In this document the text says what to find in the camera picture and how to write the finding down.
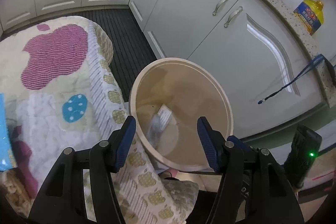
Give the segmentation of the light blue snack pouch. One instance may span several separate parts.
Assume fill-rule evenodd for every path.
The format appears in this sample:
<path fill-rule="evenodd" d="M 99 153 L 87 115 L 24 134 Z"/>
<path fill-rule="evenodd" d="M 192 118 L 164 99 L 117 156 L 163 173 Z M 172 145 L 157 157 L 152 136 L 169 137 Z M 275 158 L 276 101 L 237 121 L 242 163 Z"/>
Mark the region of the light blue snack pouch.
<path fill-rule="evenodd" d="M 0 171 L 17 167 L 11 148 L 9 132 L 6 125 L 6 113 L 3 94 L 0 94 Z"/>

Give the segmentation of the yellow cooking oil bottle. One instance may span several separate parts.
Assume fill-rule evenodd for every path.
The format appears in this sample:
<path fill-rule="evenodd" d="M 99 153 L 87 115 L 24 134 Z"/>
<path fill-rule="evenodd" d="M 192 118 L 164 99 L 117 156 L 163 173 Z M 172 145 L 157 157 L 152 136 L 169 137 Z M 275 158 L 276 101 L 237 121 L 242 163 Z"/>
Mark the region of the yellow cooking oil bottle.
<path fill-rule="evenodd" d="M 321 1 L 303 0 L 294 10 L 310 35 L 313 35 L 324 23 L 323 3 Z"/>

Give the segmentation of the beige round trash bin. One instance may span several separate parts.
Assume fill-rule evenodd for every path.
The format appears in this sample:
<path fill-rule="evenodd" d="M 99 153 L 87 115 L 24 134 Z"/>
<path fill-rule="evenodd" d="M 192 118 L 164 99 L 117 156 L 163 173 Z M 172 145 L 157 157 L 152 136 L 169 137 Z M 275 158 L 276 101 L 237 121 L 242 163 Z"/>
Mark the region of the beige round trash bin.
<path fill-rule="evenodd" d="M 146 138 L 150 122 L 161 106 L 172 118 L 156 147 Z M 137 121 L 137 135 L 156 169 L 211 172 L 197 133 L 197 120 L 206 117 L 224 138 L 233 134 L 229 100 L 217 80 L 197 64 L 180 58 L 156 60 L 138 74 L 129 97 L 129 113 Z"/>

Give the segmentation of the black ribbed floor mat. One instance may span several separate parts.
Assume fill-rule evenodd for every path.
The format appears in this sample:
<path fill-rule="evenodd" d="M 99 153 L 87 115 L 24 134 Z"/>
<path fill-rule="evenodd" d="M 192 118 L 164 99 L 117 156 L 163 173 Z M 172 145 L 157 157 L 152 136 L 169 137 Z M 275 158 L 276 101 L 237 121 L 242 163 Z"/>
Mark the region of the black ribbed floor mat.
<path fill-rule="evenodd" d="M 140 71 L 157 59 L 131 10 L 79 11 L 72 15 L 96 22 L 111 39 L 114 54 L 109 67 L 122 91 L 123 100 L 127 102 Z"/>

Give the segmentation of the patterned quilted table cover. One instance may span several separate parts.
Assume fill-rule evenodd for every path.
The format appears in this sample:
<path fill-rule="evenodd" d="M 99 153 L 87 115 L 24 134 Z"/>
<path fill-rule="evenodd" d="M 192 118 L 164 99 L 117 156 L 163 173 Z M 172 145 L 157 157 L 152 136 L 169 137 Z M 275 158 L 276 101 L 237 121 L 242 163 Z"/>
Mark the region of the patterned quilted table cover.
<path fill-rule="evenodd" d="M 1 42 L 9 152 L 30 198 L 65 148 L 91 148 L 126 120 L 112 59 L 108 35 L 81 16 L 52 19 Z M 127 223 L 185 223 L 197 200 L 194 182 L 156 174 L 137 136 L 112 180 Z"/>

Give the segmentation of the white lower kitchen cabinets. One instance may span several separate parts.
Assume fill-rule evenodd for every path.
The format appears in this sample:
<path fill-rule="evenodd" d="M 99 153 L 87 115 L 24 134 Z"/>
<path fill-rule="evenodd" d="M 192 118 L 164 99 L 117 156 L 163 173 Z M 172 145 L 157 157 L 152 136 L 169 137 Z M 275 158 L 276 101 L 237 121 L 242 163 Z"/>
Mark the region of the white lower kitchen cabinets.
<path fill-rule="evenodd" d="M 100 6 L 129 7 L 157 57 L 188 59 L 208 70 L 228 95 L 239 137 L 322 102 L 335 105 L 326 65 L 295 79 L 320 49 L 282 0 L 1 0 L 1 28 Z"/>

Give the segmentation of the white paper trash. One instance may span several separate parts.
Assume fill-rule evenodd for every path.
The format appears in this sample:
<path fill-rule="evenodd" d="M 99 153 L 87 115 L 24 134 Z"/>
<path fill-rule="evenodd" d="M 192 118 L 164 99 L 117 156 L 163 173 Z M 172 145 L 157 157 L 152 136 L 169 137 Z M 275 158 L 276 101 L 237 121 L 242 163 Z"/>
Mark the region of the white paper trash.
<path fill-rule="evenodd" d="M 162 105 L 158 112 L 153 115 L 149 123 L 149 128 L 146 133 L 146 138 L 148 142 L 157 148 L 159 140 L 161 139 L 162 133 L 171 121 L 173 117 L 172 111 L 166 106 Z"/>

